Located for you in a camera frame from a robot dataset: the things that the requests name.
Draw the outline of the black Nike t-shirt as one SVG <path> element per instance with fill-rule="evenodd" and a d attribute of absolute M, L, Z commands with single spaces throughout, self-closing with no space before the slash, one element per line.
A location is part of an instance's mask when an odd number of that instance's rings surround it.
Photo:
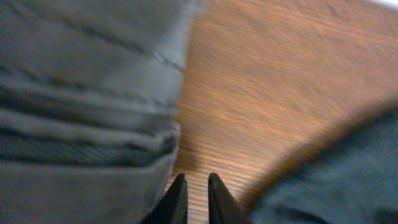
<path fill-rule="evenodd" d="M 254 223 L 397 223 L 397 103 L 279 179 Z"/>

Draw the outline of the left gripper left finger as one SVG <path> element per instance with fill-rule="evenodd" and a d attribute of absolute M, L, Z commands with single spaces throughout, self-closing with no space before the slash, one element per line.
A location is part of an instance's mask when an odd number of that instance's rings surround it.
<path fill-rule="evenodd" d="M 187 224 L 188 189 L 184 174 L 176 176 L 158 205 L 142 224 Z"/>

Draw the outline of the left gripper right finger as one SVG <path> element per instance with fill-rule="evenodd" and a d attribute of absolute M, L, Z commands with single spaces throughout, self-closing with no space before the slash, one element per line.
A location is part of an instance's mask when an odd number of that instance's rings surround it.
<path fill-rule="evenodd" d="M 217 173 L 208 178 L 209 224 L 251 224 Z"/>

